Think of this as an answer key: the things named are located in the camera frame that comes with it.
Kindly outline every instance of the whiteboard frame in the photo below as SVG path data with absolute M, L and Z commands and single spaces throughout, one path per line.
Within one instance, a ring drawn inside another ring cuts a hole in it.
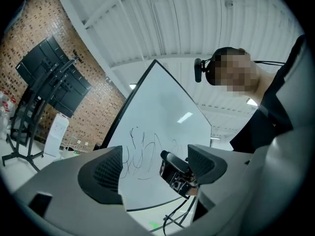
M 165 72 L 167 72 L 167 74 L 181 87 L 181 89 L 187 94 L 187 96 L 192 100 L 192 102 L 197 106 L 197 104 L 195 103 L 195 101 L 191 98 L 191 96 L 186 92 L 186 90 L 182 87 L 182 85 L 180 83 L 178 83 L 178 81 L 172 76 L 172 74 L 170 74 L 169 71 L 167 71 L 167 69 L 165 69 L 165 67 L 158 62 L 156 59 L 153 60 L 153 62 L 150 64 L 150 66 L 148 67 L 148 69 L 144 72 L 144 74 L 141 76 L 140 80 L 138 81 L 135 89 L 130 93 L 130 95 L 128 96 L 127 100 L 125 101 L 124 105 L 122 106 L 122 108 L 120 109 L 120 111 L 118 112 L 113 124 L 111 125 L 110 129 L 107 132 L 107 135 L 105 136 L 105 139 L 100 147 L 101 148 L 107 148 L 110 140 L 113 137 L 113 134 L 116 131 L 116 128 L 120 122 L 120 120 L 122 119 L 124 113 L 126 112 L 129 104 L 131 103 L 132 99 L 134 98 L 134 96 L 136 95 L 138 89 L 141 87 L 142 83 L 144 82 L 144 80 L 147 78 L 149 72 L 152 70 L 152 68 L 154 67 L 155 64 L 158 64 L 162 69 L 164 69 Z M 205 115 L 203 114 L 203 112 L 200 110 L 200 112 L 202 113 L 202 115 L 204 116 L 204 118 L 207 120 L 207 122 L 209 123 L 209 125 L 211 126 L 209 120 L 205 117 Z M 155 207 L 159 207 L 165 204 L 168 204 L 170 202 L 176 201 L 178 199 L 180 199 L 182 197 L 178 197 L 176 199 L 173 199 L 171 201 L 165 202 L 163 204 L 159 204 L 156 206 L 150 206 L 150 207 L 144 207 L 144 208 L 139 208 L 139 209 L 127 209 L 126 211 L 139 211 L 139 210 L 146 210 L 146 209 L 151 209 L 151 208 L 155 208 Z

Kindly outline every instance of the black shirt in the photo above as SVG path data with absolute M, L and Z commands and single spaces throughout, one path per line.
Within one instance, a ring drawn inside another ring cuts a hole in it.
M 296 40 L 286 63 L 278 70 L 266 90 L 259 108 L 230 142 L 234 151 L 254 153 L 257 148 L 271 144 L 276 136 L 293 129 L 276 93 L 284 84 L 284 77 L 292 67 L 304 41 L 304 35 Z

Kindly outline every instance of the green marking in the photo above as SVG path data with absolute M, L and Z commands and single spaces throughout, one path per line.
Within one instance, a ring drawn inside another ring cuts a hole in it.
M 149 224 L 150 224 L 151 226 L 153 226 L 153 229 L 156 229 L 156 228 L 159 228 L 159 227 L 160 227 L 160 225 L 159 225 L 159 224 L 156 224 L 156 223 L 150 222 Z

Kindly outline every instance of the white floor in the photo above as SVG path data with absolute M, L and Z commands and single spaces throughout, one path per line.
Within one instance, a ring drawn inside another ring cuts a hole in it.
M 33 155 L 43 150 L 44 150 L 44 144 L 41 144 L 37 141 L 33 143 L 33 146 L 32 146 Z M 10 145 L 6 143 L 5 141 L 0 140 L 0 156 L 9 155 L 10 153 L 12 153 L 12 149 Z M 20 146 L 20 153 L 26 156 L 28 153 L 28 148 L 24 146 Z M 43 158 L 41 156 L 35 158 L 34 164 L 41 170 L 45 166 L 49 165 L 55 160 L 58 160 L 58 158 L 44 154 Z M 2 160 L 0 162 L 0 176 L 2 177 L 3 182 L 5 183 L 10 193 L 15 192 L 19 187 L 21 187 L 24 183 L 26 183 L 36 173 L 37 171 L 26 160 L 21 159 L 21 158 L 13 158 L 13 159 L 7 160 L 5 162 L 5 167 L 2 164 Z M 185 205 L 174 214 L 172 219 L 176 219 L 178 216 L 185 213 L 189 205 L 191 204 L 192 200 L 193 200 L 193 197 L 191 197 L 185 203 Z M 142 227 L 150 231 L 150 230 L 155 229 L 156 227 L 162 226 L 164 216 L 169 215 L 183 201 L 184 201 L 184 198 L 181 198 L 179 200 L 170 202 L 163 206 L 158 206 L 156 208 L 146 209 L 146 210 L 141 210 L 141 211 L 128 212 L 128 214 L 135 221 L 137 221 Z M 187 215 L 186 219 L 182 223 L 184 227 L 189 226 L 193 211 L 194 211 L 194 207 L 191 209 L 190 213 Z M 181 228 L 175 225 L 174 223 L 166 226 L 165 228 L 165 232 L 167 235 L 170 235 L 179 230 L 181 230 Z M 157 230 L 153 232 L 153 234 L 157 236 L 163 236 L 164 235 L 163 229 Z

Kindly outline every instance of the stand base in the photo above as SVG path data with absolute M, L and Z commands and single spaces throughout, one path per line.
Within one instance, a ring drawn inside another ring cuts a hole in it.
M 9 159 L 12 159 L 12 158 L 22 158 L 22 159 L 24 159 L 24 160 L 27 160 L 27 161 L 33 166 L 33 168 L 34 168 L 37 172 L 39 172 L 39 168 L 34 164 L 33 159 L 36 158 L 36 157 L 39 157 L 40 155 L 41 155 L 41 157 L 44 157 L 44 152 L 43 152 L 43 151 L 40 152 L 40 153 L 37 153 L 37 154 L 35 154 L 35 155 L 24 156 L 24 155 L 21 155 L 20 153 L 18 153 L 18 152 L 15 151 L 15 147 L 14 147 L 14 145 L 12 144 L 11 139 L 10 139 L 9 136 L 7 136 L 7 139 L 6 139 L 6 140 L 7 140 L 7 142 L 9 142 L 9 144 L 10 144 L 10 146 L 11 146 L 11 148 L 12 148 L 12 150 L 13 150 L 14 152 L 11 153 L 11 154 L 9 154 L 9 155 L 4 155 L 4 156 L 2 157 L 2 164 L 3 164 L 3 166 L 5 166 L 5 161 L 6 161 L 6 160 L 9 160 Z

